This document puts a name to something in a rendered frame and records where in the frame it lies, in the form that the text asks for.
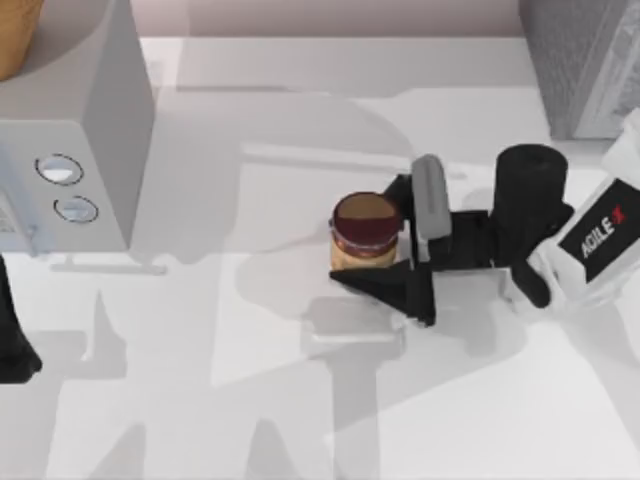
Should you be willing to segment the tan jar with red lid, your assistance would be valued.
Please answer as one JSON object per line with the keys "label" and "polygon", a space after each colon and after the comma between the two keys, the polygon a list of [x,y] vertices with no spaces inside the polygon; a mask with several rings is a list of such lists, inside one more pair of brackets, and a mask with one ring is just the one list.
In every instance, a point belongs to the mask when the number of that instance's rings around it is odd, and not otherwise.
{"label": "tan jar with red lid", "polygon": [[384,268],[396,260],[402,219],[383,194],[359,191],[335,205],[330,227],[330,270]]}

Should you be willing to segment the grey cabinet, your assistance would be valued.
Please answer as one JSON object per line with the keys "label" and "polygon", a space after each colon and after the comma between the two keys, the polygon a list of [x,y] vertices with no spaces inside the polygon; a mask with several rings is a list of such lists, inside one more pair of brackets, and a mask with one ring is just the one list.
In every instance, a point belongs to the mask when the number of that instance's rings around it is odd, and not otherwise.
{"label": "grey cabinet", "polygon": [[616,138],[640,107],[640,0],[519,0],[551,137]]}

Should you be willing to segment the pale microwave oven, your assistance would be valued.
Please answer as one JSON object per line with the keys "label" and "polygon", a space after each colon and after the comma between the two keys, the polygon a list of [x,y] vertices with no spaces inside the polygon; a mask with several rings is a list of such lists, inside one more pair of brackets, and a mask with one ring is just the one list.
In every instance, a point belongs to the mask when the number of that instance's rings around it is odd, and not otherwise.
{"label": "pale microwave oven", "polygon": [[[154,118],[131,0],[44,0],[24,64],[0,82],[0,254],[127,250]],[[55,153],[83,179],[42,179],[34,162]],[[62,220],[53,203],[73,196],[98,218]]]}

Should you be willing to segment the small microwave knob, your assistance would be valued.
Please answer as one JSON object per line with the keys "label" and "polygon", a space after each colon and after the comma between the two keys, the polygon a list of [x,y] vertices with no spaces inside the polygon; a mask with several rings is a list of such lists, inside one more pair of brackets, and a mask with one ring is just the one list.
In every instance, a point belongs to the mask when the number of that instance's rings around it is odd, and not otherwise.
{"label": "small microwave knob", "polygon": [[82,196],[55,200],[53,209],[62,220],[76,224],[91,223],[99,216],[97,205]]}

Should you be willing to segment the large microwave knob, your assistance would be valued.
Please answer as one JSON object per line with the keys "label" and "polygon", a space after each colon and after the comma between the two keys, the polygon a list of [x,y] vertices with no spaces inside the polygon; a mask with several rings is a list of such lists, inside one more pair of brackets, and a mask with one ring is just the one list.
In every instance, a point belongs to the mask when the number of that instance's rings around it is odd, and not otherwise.
{"label": "large microwave knob", "polygon": [[80,163],[60,153],[37,158],[34,166],[42,179],[58,186],[77,184],[84,177],[84,169]]}

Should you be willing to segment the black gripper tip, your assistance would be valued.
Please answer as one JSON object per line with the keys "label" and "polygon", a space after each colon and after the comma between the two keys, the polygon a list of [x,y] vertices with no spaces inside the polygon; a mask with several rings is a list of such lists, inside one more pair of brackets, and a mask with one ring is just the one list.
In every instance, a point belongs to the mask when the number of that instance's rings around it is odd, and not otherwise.
{"label": "black gripper tip", "polygon": [[0,255],[0,385],[25,384],[42,367],[17,317],[6,264]]}

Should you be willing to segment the tan rounded wooden object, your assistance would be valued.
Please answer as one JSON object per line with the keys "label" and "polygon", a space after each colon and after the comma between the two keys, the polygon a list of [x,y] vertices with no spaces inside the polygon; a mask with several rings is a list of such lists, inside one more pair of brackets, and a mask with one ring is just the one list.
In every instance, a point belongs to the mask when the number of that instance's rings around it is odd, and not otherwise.
{"label": "tan rounded wooden object", "polygon": [[25,62],[44,0],[0,0],[0,82]]}

